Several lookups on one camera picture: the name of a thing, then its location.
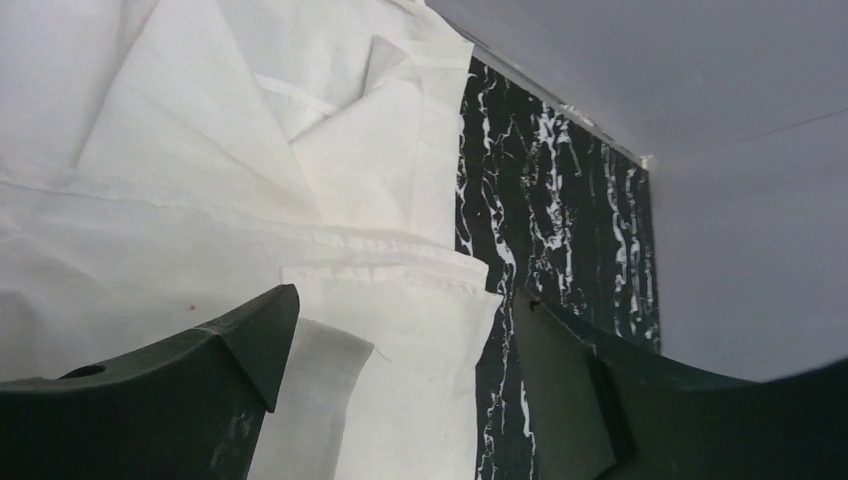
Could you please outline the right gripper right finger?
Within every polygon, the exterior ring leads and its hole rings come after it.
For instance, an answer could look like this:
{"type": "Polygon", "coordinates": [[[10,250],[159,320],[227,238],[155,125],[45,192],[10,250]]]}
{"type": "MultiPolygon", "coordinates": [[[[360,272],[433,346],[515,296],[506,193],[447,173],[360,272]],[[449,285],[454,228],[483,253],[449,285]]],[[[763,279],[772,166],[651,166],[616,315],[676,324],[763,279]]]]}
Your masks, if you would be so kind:
{"type": "Polygon", "coordinates": [[[517,351],[544,479],[843,479],[847,364],[708,372],[519,289],[517,351]]]}

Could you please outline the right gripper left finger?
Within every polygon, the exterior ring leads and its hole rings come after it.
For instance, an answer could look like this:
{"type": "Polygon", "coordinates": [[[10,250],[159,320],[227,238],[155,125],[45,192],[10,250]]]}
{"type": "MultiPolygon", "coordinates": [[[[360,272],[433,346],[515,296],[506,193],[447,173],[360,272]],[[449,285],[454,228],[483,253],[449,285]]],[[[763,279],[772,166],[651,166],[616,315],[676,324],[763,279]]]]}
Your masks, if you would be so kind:
{"type": "Polygon", "coordinates": [[[1,386],[5,479],[243,479],[275,410],[292,285],[56,378],[1,386]]]}

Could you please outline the white cloth sheet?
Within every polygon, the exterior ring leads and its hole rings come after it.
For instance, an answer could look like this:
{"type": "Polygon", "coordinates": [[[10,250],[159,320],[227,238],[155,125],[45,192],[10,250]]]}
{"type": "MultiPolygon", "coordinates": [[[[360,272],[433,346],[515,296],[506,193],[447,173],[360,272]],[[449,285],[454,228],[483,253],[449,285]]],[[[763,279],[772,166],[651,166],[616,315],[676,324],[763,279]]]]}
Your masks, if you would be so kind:
{"type": "Polygon", "coordinates": [[[254,479],[471,479],[500,297],[454,247],[472,44],[422,1],[5,1],[1,377],[283,283],[254,479]]]}

